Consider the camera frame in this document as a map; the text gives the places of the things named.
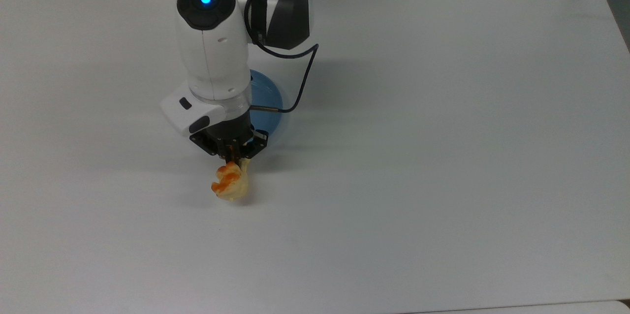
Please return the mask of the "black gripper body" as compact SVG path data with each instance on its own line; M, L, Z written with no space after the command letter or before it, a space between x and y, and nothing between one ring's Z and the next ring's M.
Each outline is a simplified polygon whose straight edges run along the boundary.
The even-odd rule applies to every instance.
M243 144L250 146L248 158L252 158L266 148L269 137L267 131L254 129L250 110L213 126L209 123L209 117L202 117L190 126L189 131L192 143L207 154L220 158L223 158L225 147L232 147L235 158L239 158L239 146Z

